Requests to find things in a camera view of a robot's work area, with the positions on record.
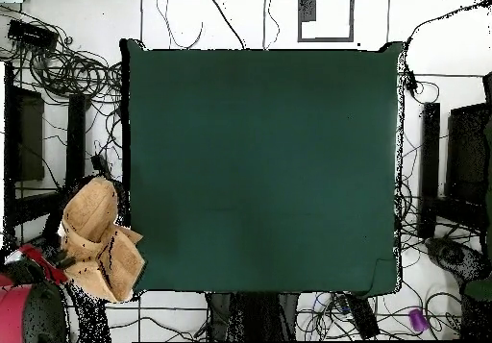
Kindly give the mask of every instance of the black device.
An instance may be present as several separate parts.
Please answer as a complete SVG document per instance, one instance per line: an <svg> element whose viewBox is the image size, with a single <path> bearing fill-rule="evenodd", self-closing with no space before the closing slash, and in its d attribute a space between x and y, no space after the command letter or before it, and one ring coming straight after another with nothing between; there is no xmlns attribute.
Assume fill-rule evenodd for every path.
<svg viewBox="0 0 492 343"><path fill-rule="evenodd" d="M487 143L483 129L491 115L486 104L451 110L448 121L448 165L444 194L483 205L487 191Z"/></svg>
<svg viewBox="0 0 492 343"><path fill-rule="evenodd" d="M422 146L418 199L417 234L421 238L434 236L435 210L439 186L439 103L425 103L422 111Z"/></svg>
<svg viewBox="0 0 492 343"><path fill-rule="evenodd" d="M369 300L356 297L352 294L346 294L345 298L354 317L354 324L360 337L366 340L380 334L378 321L369 305Z"/></svg>
<svg viewBox="0 0 492 343"><path fill-rule="evenodd" d="M50 51L55 50L58 39L52 31L16 19L10 23L8 37L23 45Z"/></svg>
<svg viewBox="0 0 492 343"><path fill-rule="evenodd" d="M42 162L42 116L44 101L40 93L12 86L12 125L18 146L13 175L16 182L42 181L44 165Z"/></svg>
<svg viewBox="0 0 492 343"><path fill-rule="evenodd" d="M485 255L449 238L428 238L426 246L430 261L452 273L460 288L466 282L486 279L492 271Z"/></svg>
<svg viewBox="0 0 492 343"><path fill-rule="evenodd" d="M68 99L68 130L66 140L65 183L73 184L86 170L86 111L90 100L84 94Z"/></svg>

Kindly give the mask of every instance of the black frame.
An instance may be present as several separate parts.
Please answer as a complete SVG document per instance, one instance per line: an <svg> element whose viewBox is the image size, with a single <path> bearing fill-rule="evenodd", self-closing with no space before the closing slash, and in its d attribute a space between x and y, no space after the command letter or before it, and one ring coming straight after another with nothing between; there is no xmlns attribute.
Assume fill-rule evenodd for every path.
<svg viewBox="0 0 492 343"><path fill-rule="evenodd" d="M347 37L303 37L303 4L305 0L298 0L297 41L298 42L353 42L354 41L354 5L355 0L350 0L349 8L349 35Z"/></svg>

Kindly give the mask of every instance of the green object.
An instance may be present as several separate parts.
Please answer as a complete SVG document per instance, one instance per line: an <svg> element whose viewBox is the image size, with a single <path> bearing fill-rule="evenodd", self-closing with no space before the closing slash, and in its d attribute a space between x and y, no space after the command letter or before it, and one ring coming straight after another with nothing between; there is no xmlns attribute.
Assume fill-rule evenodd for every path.
<svg viewBox="0 0 492 343"><path fill-rule="evenodd" d="M136 288L392 292L397 60L132 40Z"/></svg>
<svg viewBox="0 0 492 343"><path fill-rule="evenodd" d="M464 292L477 301L492 301L492 279L468 282Z"/></svg>

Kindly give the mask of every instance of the black monitor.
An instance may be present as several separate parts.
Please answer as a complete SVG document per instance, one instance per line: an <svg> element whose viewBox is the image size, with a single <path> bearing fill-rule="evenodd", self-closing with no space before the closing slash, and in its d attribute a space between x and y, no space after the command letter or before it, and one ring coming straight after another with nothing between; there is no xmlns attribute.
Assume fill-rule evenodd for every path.
<svg viewBox="0 0 492 343"><path fill-rule="evenodd" d="M488 145L483 129L491 115L487 103L451 110L444 194L453 200L484 205Z"/></svg>

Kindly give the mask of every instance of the black border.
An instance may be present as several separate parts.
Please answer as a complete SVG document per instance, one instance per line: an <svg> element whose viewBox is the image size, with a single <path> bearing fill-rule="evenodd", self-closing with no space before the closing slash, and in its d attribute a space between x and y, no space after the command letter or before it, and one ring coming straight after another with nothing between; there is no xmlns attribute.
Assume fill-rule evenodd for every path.
<svg viewBox="0 0 492 343"><path fill-rule="evenodd" d="M119 41L121 51L121 147L122 147L122 177L121 183L129 196L128 212L122 221L122 226L130 227L132 222L132 202L130 200L130 181L131 181L131 151L130 151L130 52L128 50L128 39Z"/></svg>
<svg viewBox="0 0 492 343"><path fill-rule="evenodd" d="M347 37L303 37L303 21L301 20L301 6L304 0L298 0L299 15L297 18L297 41L302 42L354 42L354 6L356 0L350 0L349 35Z"/></svg>

